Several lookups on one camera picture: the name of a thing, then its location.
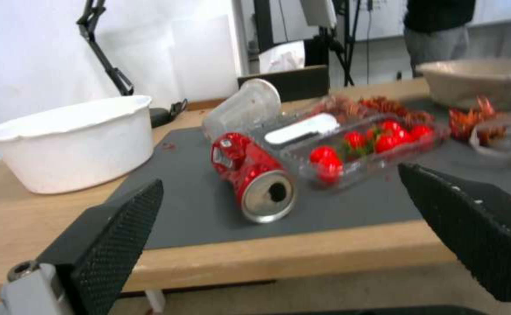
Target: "cable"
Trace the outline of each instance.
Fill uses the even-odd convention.
[[[372,11],[368,11],[368,30],[366,32],[366,84],[370,84],[370,28],[372,26]]]
[[[281,17],[283,18],[283,29],[285,30],[286,41],[289,41],[289,35],[287,34],[287,24],[285,22],[285,14],[283,13],[283,2],[279,0],[279,8],[281,9]]]

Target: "wooden table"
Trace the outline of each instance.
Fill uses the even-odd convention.
[[[341,93],[352,98],[385,95],[406,99],[423,98],[428,91],[420,79],[352,87]],[[311,101],[287,103],[285,108]],[[173,123],[154,130],[155,142],[170,130],[199,126],[205,114],[203,110],[181,114]],[[123,180],[63,195],[35,195],[0,161],[0,286],[13,265],[37,257],[82,211],[105,201]],[[418,220],[145,251],[123,290],[195,287],[453,260],[455,255]]]

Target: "gray mat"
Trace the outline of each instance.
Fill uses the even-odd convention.
[[[439,122],[447,111],[430,101],[408,104],[429,108]],[[494,183],[511,193],[511,166],[499,165],[453,140],[415,159],[451,175]],[[282,220],[258,225],[244,219],[231,184],[222,181],[209,160],[209,144],[199,128],[175,130],[156,146],[151,159],[133,171],[109,197],[121,196],[161,178],[164,199],[146,249],[276,237],[421,219],[395,168],[344,191],[323,191],[299,181],[299,199]]]

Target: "clear plastic cup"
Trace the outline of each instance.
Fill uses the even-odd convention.
[[[243,132],[281,114],[281,98],[266,80],[254,78],[211,111],[202,128],[211,143],[226,132]]]

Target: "white plastic bowl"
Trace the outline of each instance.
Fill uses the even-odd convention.
[[[477,108],[477,96],[484,95],[495,109],[511,109],[511,59],[470,59],[424,63],[431,97],[445,106]]]
[[[35,193],[62,193],[117,178],[152,155],[150,96],[60,107],[0,124],[0,155]]]

